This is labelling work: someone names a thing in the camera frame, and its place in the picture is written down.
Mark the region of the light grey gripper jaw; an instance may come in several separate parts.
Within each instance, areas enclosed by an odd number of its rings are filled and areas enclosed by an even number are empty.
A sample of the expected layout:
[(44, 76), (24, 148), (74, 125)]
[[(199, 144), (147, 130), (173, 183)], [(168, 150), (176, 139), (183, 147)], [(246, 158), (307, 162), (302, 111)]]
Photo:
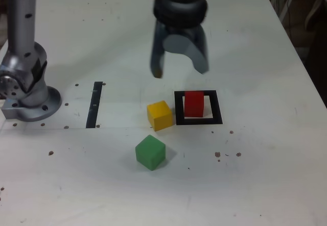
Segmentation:
[(169, 35), (163, 41), (165, 51), (185, 55), (192, 61), (193, 67), (199, 73), (209, 71), (207, 58), (206, 36), (202, 26), (197, 26), (195, 37), (181, 35)]

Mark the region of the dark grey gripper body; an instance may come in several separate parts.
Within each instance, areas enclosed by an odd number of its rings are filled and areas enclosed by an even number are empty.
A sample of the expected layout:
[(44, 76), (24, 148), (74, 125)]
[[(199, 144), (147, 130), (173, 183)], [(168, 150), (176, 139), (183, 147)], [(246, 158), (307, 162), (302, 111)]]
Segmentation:
[(181, 29), (181, 28), (174, 28), (166, 26), (166, 31), (169, 35), (181, 35), (184, 37), (195, 37), (197, 28), (188, 28), (188, 29)]

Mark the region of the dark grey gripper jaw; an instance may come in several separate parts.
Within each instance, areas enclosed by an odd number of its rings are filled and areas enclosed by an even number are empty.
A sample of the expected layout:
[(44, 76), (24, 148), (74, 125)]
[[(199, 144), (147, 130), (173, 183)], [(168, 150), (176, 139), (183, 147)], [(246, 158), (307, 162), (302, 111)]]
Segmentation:
[(167, 33), (165, 25), (156, 21), (154, 38), (152, 45), (152, 52), (150, 57), (150, 69), (155, 78), (162, 78), (164, 67), (164, 54), (165, 49), (163, 47), (163, 41), (166, 38)]

